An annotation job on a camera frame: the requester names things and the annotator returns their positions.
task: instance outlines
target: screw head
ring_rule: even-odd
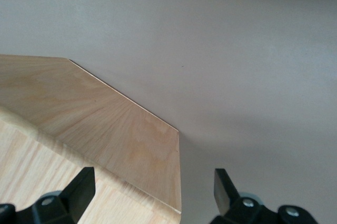
[[[42,206],[48,206],[51,202],[53,202],[54,198],[50,197],[50,198],[46,198],[42,201],[41,205]]]
[[[300,216],[300,213],[293,207],[287,207],[285,209],[286,213],[290,216],[298,217]]]
[[[254,202],[251,199],[244,199],[242,202],[246,207],[253,207],[254,206]]]

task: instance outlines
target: wood grain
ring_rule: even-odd
[[[79,223],[179,223],[180,214],[0,107],[1,202],[22,210],[95,167],[96,195]]]
[[[0,55],[0,106],[181,212],[178,131],[68,59]]]

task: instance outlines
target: plywood edge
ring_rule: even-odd
[[[38,59],[53,59],[53,60],[60,60],[60,61],[68,61],[68,58],[65,57],[46,57],[46,56],[29,56],[29,55],[13,55],[13,54],[0,54],[2,57],[24,57],[25,59],[36,60]]]
[[[119,178],[104,167],[92,162],[80,153],[71,149],[61,141],[55,140],[52,136],[43,132],[29,121],[9,111],[7,108],[0,106],[0,122],[13,127],[15,130],[35,139],[38,143],[52,150],[54,153],[62,156],[68,161],[79,167],[93,166],[95,167],[96,180],[101,180],[114,190],[130,197],[132,200],[140,203],[143,207],[150,211],[156,212],[162,218],[170,223],[179,223],[181,212],[167,205],[166,203],[148,195],[139,188],[131,185],[127,181]]]
[[[124,98],[128,99],[129,101],[131,101],[132,103],[134,103],[135,105],[139,106],[139,108],[143,109],[144,111],[148,112],[149,114],[151,114],[152,116],[156,117],[158,120],[162,121],[163,123],[165,123],[166,125],[168,125],[169,127],[175,129],[177,131],[177,133],[179,133],[178,129],[176,129],[175,127],[173,127],[171,124],[167,123],[166,121],[164,121],[163,119],[161,119],[160,117],[158,117],[157,115],[153,114],[152,112],[150,112],[149,110],[147,110],[146,108],[142,107],[140,104],[136,103],[135,101],[133,101],[132,99],[130,99],[129,97],[127,97],[126,95],[122,94],[120,91],[116,90],[115,88],[113,88],[111,85],[109,85],[108,83],[102,81],[100,78],[96,77],[94,74],[92,74],[91,72],[89,72],[88,70],[84,69],[82,66],[80,66],[79,64],[77,64],[76,62],[74,62],[71,59],[68,59],[71,63],[73,63],[75,66],[77,66],[78,68],[80,68],[81,70],[85,71],[86,73],[88,73],[90,76],[94,77],[95,79],[97,79],[98,81],[100,81],[101,83],[103,83],[104,85],[106,85],[107,87],[111,88],[112,90],[114,90],[115,92],[119,93],[121,96],[123,96]]]

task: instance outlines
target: gray wall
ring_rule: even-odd
[[[337,220],[337,0],[0,0],[0,53],[79,63],[181,132],[182,223],[213,169]]]

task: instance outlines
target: wooden panel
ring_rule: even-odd
[[[0,55],[0,105],[181,211],[178,131],[68,59]]]
[[[95,167],[96,194],[79,223],[179,223],[180,214],[0,108],[0,199],[22,210]]]

